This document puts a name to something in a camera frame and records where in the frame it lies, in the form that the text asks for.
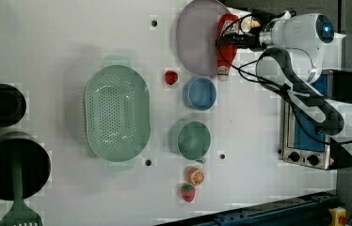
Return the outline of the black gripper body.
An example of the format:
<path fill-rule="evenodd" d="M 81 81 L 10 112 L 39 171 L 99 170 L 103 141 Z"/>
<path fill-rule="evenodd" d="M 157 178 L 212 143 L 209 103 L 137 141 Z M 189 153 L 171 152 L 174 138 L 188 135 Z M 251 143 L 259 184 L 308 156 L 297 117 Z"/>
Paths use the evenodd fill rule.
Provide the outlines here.
<path fill-rule="evenodd" d="M 237 49 L 249 49 L 253 52 L 263 50 L 259 38 L 254 35 L 247 34 L 228 34 L 216 40 L 216 46 L 232 46 Z"/>

